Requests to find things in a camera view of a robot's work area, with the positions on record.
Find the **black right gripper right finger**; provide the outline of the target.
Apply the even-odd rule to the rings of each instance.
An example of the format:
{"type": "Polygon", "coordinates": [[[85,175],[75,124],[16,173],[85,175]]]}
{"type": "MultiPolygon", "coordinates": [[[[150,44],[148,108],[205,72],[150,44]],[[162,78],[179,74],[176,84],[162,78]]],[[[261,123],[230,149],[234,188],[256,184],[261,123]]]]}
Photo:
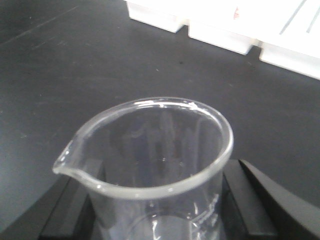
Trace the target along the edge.
{"type": "Polygon", "coordinates": [[[320,209],[246,160],[223,172],[222,240],[318,240],[320,209]]]}

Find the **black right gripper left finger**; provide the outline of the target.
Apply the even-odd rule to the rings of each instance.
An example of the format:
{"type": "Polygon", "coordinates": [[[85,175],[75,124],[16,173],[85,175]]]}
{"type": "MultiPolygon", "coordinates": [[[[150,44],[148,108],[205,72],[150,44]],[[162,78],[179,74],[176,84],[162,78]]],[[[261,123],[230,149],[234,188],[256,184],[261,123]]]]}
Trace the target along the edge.
{"type": "Polygon", "coordinates": [[[100,240],[87,190],[60,176],[27,211],[0,232],[2,240],[100,240]]]}

